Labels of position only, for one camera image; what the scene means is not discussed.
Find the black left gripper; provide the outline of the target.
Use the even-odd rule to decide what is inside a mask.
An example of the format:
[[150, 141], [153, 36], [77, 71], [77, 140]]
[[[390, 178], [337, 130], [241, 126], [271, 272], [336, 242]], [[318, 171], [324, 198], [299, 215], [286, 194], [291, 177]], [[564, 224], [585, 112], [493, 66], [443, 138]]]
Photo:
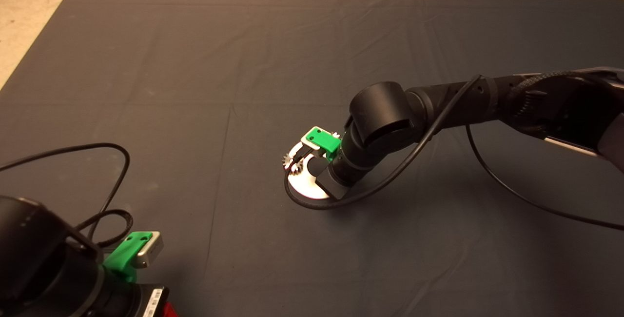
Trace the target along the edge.
[[136, 285], [129, 311], [130, 317], [179, 317], [169, 301], [169, 288], [164, 285]]

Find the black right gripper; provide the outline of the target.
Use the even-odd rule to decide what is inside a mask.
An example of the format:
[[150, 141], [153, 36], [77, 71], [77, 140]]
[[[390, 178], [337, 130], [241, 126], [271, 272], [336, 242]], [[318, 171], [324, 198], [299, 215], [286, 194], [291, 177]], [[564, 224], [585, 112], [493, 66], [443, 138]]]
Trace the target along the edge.
[[316, 185], [333, 200], [343, 199], [351, 190], [350, 186], [339, 181], [339, 178], [332, 173], [330, 167], [326, 167], [316, 177]]

